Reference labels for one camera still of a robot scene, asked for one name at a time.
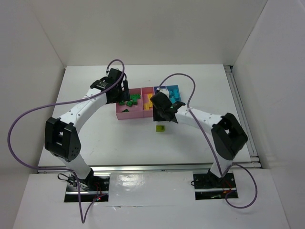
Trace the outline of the dark green square lego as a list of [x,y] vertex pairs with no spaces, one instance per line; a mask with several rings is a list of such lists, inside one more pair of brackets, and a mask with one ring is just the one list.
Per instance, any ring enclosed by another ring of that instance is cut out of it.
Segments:
[[126,102],[126,105],[127,105],[128,107],[132,107],[133,101],[127,101],[127,102]]

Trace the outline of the yellow long lego plate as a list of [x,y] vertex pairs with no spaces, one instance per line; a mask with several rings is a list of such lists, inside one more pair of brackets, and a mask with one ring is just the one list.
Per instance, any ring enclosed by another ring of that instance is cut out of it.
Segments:
[[148,104],[149,104],[150,107],[153,106],[153,103],[152,103],[152,101],[151,101],[151,98],[152,98],[152,97],[153,97],[153,94],[147,94]]

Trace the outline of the dark green long lego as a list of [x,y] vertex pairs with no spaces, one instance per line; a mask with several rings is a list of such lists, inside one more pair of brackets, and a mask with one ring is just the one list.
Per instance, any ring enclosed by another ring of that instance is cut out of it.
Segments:
[[141,98],[140,94],[132,94],[130,95],[131,100],[139,100]]

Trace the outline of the yellow short lego brick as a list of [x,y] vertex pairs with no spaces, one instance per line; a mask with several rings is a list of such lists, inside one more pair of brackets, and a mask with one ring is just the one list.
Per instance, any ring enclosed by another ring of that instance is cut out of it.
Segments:
[[145,111],[148,111],[148,110],[151,110],[152,107],[151,107],[148,103],[144,103],[144,104],[143,104],[143,109],[144,109]]

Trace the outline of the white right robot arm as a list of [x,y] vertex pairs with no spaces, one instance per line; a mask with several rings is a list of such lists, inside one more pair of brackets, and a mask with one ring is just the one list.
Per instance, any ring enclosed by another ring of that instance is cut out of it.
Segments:
[[158,92],[150,98],[157,114],[169,122],[199,128],[212,147],[214,163],[210,168],[217,178],[225,176],[237,153],[246,145],[248,136],[232,113],[211,114],[191,108],[189,104],[172,103],[168,96]]

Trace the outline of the small cyan lego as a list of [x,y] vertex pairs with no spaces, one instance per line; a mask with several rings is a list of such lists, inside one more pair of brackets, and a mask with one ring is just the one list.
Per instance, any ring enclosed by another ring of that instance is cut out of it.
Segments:
[[174,98],[175,99],[179,99],[180,98],[180,94],[179,94],[178,90],[174,89],[173,94],[174,94]]

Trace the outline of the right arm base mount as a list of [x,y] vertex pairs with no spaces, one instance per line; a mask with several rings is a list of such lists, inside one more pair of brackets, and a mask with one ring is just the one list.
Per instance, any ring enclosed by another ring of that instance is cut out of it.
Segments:
[[232,172],[228,172],[224,178],[218,178],[208,170],[193,171],[190,184],[194,188],[195,200],[239,198]]

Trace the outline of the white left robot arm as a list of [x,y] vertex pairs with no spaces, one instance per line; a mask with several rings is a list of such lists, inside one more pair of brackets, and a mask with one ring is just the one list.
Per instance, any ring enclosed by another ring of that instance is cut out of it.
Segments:
[[125,73],[111,68],[107,75],[95,81],[86,95],[65,114],[50,117],[45,125],[45,149],[59,158],[72,170],[80,182],[90,186],[96,181],[93,169],[81,156],[79,132],[91,116],[106,104],[115,104],[130,99]]

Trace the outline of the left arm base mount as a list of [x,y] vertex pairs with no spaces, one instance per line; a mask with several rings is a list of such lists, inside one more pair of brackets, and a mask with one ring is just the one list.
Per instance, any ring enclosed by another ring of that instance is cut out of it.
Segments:
[[77,186],[76,178],[73,174],[59,173],[57,175],[58,180],[67,183],[64,202],[76,203],[78,202],[78,191],[80,191],[81,202],[92,202],[95,198],[98,198],[96,202],[108,202],[109,201],[109,185],[110,175],[95,176],[93,183],[89,186],[80,182],[80,188]]

